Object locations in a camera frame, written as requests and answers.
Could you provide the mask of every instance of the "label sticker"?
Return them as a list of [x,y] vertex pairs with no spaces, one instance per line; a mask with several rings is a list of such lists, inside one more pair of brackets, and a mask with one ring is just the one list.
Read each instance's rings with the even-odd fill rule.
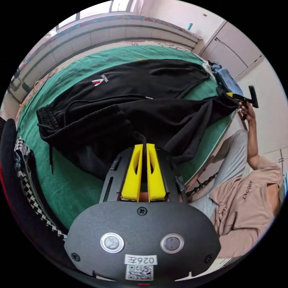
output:
[[124,264],[126,265],[157,265],[157,255],[129,255],[125,254]]
[[153,281],[153,265],[126,265],[126,280]]

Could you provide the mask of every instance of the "grey pants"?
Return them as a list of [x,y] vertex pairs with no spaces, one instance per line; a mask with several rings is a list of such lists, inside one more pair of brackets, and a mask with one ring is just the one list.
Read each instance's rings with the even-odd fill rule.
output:
[[242,176],[247,164],[247,145],[248,132],[246,130],[238,130],[223,142],[213,160],[213,163],[217,163],[224,159],[212,189],[208,194],[190,204],[202,211],[209,219],[211,219],[217,207],[217,204],[210,199],[213,188],[231,178]]

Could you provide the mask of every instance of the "qr code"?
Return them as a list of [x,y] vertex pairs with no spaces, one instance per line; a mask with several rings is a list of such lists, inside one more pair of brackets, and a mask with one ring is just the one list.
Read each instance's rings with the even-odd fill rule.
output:
[[153,280],[153,265],[127,265],[126,280]]

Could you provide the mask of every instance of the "green bedsheet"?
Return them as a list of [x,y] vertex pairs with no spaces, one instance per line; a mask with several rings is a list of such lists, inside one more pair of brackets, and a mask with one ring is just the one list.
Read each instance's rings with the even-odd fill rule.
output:
[[[99,202],[103,182],[83,172],[53,150],[53,168],[49,165],[49,147],[39,135],[36,110],[51,103],[59,94],[80,80],[111,66],[139,59],[182,59],[202,64],[195,55],[162,46],[124,46],[101,51],[82,58],[56,73],[42,86],[23,108],[18,120],[18,136],[34,151],[39,181],[45,198],[59,220],[69,228],[74,219],[86,208]],[[215,96],[216,83],[210,78],[188,93],[185,98],[201,100]],[[210,126],[201,141],[195,158],[181,165],[180,171],[188,182],[218,145],[232,116]]]

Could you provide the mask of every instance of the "man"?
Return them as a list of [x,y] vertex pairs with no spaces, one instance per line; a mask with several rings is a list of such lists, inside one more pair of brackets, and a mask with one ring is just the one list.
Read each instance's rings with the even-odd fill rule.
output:
[[[213,163],[224,161],[212,189],[206,190],[206,195],[204,190],[195,193],[190,204],[211,219],[219,234],[218,258],[246,254],[271,225],[281,205],[281,168],[258,154],[251,105],[242,106],[241,111],[247,115],[249,132],[239,130],[224,141],[213,159]],[[241,178],[247,162],[254,171]]]

